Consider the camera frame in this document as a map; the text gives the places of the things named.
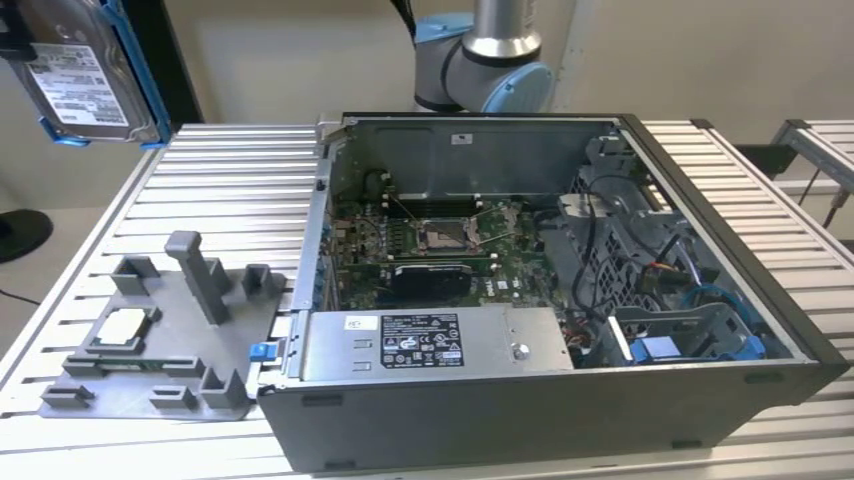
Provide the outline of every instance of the slotted aluminum surface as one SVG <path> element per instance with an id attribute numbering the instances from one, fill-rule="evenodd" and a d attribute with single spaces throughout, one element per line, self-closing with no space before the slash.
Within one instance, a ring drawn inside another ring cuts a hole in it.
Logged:
<path id="1" fill-rule="evenodd" d="M 791 146 L 848 192 L 854 192 L 854 120 L 787 121 L 774 143 Z"/>
<path id="2" fill-rule="evenodd" d="M 688 122 L 647 122 L 647 127 L 836 347 L 854 358 L 850 256 L 714 130 L 700 131 Z M 231 423 L 57 420 L 33 412 L 112 293 L 101 275 L 114 264 L 112 257 L 160 252 L 173 227 L 200 228 L 208 254 L 215 252 L 227 264 L 271 263 L 293 278 L 299 205 L 312 186 L 312 139 L 312 127 L 193 126 L 165 154 L 146 156 L 0 364 L 0 372 L 9 373 L 0 391 L 0 451 L 8 453 L 0 455 L 0 472 L 26 472 L 30 478 L 114 478 L 116 472 L 133 478 L 307 478 L 291 472 L 257 409 Z M 166 258 L 156 261 L 169 264 Z M 287 328 L 280 316 L 272 336 Z M 764 411 L 710 450 L 369 478 L 847 478 L 854 474 L 851 380 L 848 372 L 803 405 Z"/>

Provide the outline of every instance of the white wall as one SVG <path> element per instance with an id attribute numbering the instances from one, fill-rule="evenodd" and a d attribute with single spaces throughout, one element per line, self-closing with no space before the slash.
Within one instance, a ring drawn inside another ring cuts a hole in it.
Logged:
<path id="1" fill-rule="evenodd" d="M 736 142 L 854 117 L 850 0 L 579 0 L 555 106 L 702 117 Z"/>
<path id="2" fill-rule="evenodd" d="M 388 0 L 166 0 L 208 121 L 312 122 L 321 112 L 409 110 L 413 56 Z M 413 2 L 417 17 L 473 0 Z M 540 0 L 543 60 L 559 67 L 573 1 Z"/>

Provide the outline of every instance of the blue latch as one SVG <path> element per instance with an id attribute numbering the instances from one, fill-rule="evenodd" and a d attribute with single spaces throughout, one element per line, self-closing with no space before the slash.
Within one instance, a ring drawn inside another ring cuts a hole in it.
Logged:
<path id="1" fill-rule="evenodd" d="M 275 343 L 256 343 L 249 347 L 249 362 L 272 362 L 279 351 Z"/>

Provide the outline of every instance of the hard drive label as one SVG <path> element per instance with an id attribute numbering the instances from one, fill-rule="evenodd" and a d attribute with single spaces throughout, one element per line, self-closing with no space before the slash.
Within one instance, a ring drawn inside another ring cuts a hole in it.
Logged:
<path id="1" fill-rule="evenodd" d="M 38 58 L 28 63 L 29 72 L 60 121 L 69 125 L 126 127 L 92 48 L 44 43 L 32 46 Z"/>
<path id="2" fill-rule="evenodd" d="M 383 315 L 385 368 L 461 367 L 463 337 L 455 313 L 439 315 Z"/>

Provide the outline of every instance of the white label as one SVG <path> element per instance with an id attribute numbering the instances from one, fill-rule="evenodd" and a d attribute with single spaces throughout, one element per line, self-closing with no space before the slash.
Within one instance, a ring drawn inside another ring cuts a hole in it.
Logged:
<path id="1" fill-rule="evenodd" d="M 451 145 L 471 145 L 475 136 L 471 133 L 455 133 L 451 135 Z"/>
<path id="2" fill-rule="evenodd" d="M 371 315 L 347 315 L 344 330 L 376 330 L 379 317 Z"/>
<path id="3" fill-rule="evenodd" d="M 85 45 L 33 43 L 38 58 L 28 63 L 32 77 L 62 123 L 126 127 L 94 52 Z"/>

